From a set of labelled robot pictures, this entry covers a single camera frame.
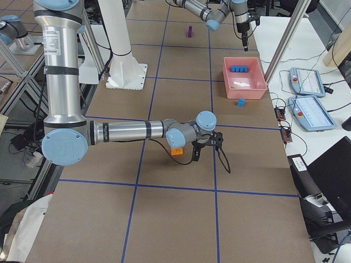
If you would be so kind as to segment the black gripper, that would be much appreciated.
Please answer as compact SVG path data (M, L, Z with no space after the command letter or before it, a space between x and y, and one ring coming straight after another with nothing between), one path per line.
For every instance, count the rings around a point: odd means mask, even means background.
M248 51L248 31L250 30L250 23L249 22L242 22L236 24L238 33L241 34L242 38L242 45L245 52Z
M192 142L193 152L191 160L198 162L200 159L200 150L205 146L213 146L216 144L214 134L203 134L197 140Z

